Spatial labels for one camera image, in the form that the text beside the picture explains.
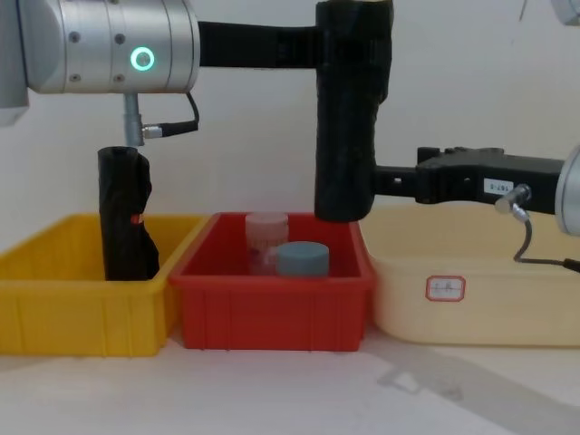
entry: white label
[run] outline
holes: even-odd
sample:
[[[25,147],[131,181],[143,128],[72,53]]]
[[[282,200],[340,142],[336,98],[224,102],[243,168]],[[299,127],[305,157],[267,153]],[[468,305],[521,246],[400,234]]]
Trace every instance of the white label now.
[[[433,302],[459,302],[465,297],[461,276],[432,276],[427,280],[427,299]]]
[[[514,189],[512,181],[504,181],[502,179],[484,179],[483,191],[491,195],[504,196]]]

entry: storage tray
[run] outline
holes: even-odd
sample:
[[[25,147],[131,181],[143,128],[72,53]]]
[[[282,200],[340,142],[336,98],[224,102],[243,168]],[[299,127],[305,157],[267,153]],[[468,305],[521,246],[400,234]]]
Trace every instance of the storage tray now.
[[[162,267],[148,282],[105,282],[98,215],[68,217],[0,256],[0,353],[148,356],[177,322],[167,276],[207,222],[147,216]]]
[[[580,239],[532,214],[529,256],[580,259]],[[374,319],[418,343],[580,345],[580,274],[520,265],[525,229],[492,206],[377,208],[362,232],[380,283]]]
[[[252,276],[246,215],[221,214],[171,276],[182,290],[183,338],[193,349],[355,351],[375,283],[357,224],[289,215],[290,240],[330,248],[328,278]]]

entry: white table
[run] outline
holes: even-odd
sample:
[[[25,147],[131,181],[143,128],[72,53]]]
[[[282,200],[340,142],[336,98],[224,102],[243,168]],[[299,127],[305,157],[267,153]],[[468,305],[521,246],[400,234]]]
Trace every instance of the white table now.
[[[6,435],[580,433],[580,351],[433,348],[369,332],[358,353],[187,351],[0,358]]]

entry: cable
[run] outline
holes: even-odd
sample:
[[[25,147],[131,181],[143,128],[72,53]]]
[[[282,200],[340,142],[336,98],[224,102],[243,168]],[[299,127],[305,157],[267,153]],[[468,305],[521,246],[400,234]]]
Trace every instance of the cable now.
[[[181,134],[191,133],[199,130],[199,109],[195,100],[191,96],[191,92],[186,93],[189,105],[193,110],[193,121],[185,122],[164,122],[161,124],[149,124],[143,129],[143,134],[146,139],[169,138],[171,136],[179,136]]]
[[[534,235],[534,229],[532,227],[532,221],[530,219],[524,222],[526,226],[526,238],[524,239],[524,244],[514,255],[514,261],[520,264],[526,265],[548,265],[548,266],[559,266],[564,267],[573,272],[580,273],[580,261],[572,260],[570,258],[561,260],[548,260],[544,258],[524,258],[524,254],[529,249],[532,243],[532,236]]]
[[[534,229],[532,227],[532,221],[528,219],[524,222],[526,226],[526,238],[524,239],[524,244],[514,255],[514,261],[517,263],[523,263],[527,265],[551,265],[551,266],[563,266],[564,261],[559,260],[546,260],[543,258],[523,258],[524,254],[529,249],[532,243],[532,236],[534,235]]]
[[[188,101],[189,101],[189,104],[191,105],[191,109],[193,109],[193,115],[195,117],[193,119],[193,121],[195,121],[199,125],[200,117],[199,117],[198,105],[196,104],[196,101],[191,96],[191,92],[186,93],[185,96],[188,97]]]

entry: black cylinder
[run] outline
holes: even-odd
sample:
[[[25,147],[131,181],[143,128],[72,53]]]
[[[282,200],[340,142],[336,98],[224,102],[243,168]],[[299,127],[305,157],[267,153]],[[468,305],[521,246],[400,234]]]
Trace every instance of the black cylinder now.
[[[392,3],[330,0],[318,4],[315,214],[357,221],[374,201],[374,125],[389,89]]]

